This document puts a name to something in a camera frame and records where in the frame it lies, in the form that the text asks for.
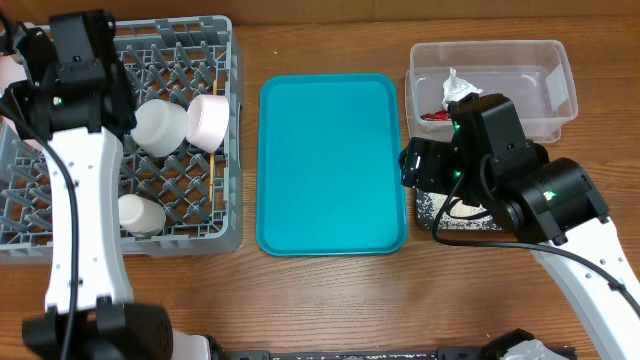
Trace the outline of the white rice grains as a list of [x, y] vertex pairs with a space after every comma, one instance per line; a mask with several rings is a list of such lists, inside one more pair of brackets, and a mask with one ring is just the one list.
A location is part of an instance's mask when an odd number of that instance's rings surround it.
[[[446, 195], [416, 191], [416, 223], [421, 229], [431, 228], [445, 200]], [[441, 218], [439, 228], [446, 231], [501, 231], [491, 216], [479, 218], [484, 211], [483, 207], [464, 205], [454, 197], [450, 209]]]

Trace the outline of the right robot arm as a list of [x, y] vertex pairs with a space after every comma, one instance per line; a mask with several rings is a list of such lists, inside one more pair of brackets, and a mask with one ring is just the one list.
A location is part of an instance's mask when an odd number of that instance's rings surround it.
[[447, 111], [450, 142], [412, 138], [399, 156], [401, 183], [483, 207], [515, 239], [434, 240], [456, 247], [530, 251], [574, 309], [599, 356], [639, 356], [639, 281], [626, 259], [609, 208], [587, 172], [569, 158], [550, 160], [526, 138], [506, 96], [471, 93]]

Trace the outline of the large white round plate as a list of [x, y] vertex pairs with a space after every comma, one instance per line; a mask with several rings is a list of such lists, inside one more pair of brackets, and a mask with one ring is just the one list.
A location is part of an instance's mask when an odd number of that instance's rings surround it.
[[11, 56], [1, 56], [1, 115], [5, 121], [13, 124], [15, 116], [15, 99], [10, 86], [27, 79], [24, 67]]

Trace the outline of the wooden chopstick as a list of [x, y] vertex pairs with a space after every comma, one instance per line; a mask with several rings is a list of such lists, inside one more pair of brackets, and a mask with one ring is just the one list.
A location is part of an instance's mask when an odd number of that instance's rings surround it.
[[[212, 95], [217, 95], [217, 79], [214, 79], [212, 85]], [[215, 183], [215, 150], [209, 156], [209, 201], [213, 204]]]

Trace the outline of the white tissue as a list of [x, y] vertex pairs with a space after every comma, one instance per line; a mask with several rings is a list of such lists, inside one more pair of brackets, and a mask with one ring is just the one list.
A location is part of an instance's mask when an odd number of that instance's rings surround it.
[[457, 76], [457, 71], [450, 67], [449, 76], [442, 84], [443, 99], [442, 108], [447, 110], [449, 104], [452, 102], [458, 102], [471, 93], [481, 94], [483, 89], [480, 89], [467, 80], [464, 80]]

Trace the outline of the white paper cup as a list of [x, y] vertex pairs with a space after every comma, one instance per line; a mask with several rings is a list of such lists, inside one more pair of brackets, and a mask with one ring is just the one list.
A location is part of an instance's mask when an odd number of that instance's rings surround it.
[[120, 225], [135, 237], [151, 237], [161, 233], [166, 224], [164, 208], [138, 195], [127, 194], [118, 199]]

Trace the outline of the light grey bowl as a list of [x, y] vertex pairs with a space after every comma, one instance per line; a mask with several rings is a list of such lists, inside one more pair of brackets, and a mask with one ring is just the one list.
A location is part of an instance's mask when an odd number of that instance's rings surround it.
[[154, 157], [176, 150], [186, 137], [188, 117], [183, 107], [162, 99], [142, 104], [135, 112], [133, 140]]

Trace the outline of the red snack wrapper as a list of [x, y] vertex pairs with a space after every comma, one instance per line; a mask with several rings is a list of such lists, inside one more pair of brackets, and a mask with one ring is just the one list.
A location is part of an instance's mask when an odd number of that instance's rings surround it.
[[449, 113], [445, 110], [441, 110], [434, 113], [426, 113], [420, 116], [423, 121], [449, 121]]

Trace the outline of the small white bowl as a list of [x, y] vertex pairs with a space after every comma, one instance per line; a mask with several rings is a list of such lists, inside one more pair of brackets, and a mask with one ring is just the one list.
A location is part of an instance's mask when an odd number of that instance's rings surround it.
[[220, 95], [198, 95], [191, 101], [187, 117], [186, 140], [205, 152], [215, 152], [228, 128], [229, 101]]

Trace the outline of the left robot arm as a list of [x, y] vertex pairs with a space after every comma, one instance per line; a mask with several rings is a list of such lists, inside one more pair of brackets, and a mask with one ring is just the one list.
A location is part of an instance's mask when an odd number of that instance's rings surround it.
[[2, 20], [1, 51], [20, 58], [1, 113], [46, 158], [53, 258], [43, 316], [22, 324], [42, 359], [215, 359], [216, 343], [175, 330], [167, 311], [138, 304], [121, 250], [118, 180], [136, 101], [115, 46], [112, 14], [91, 10], [47, 28]]

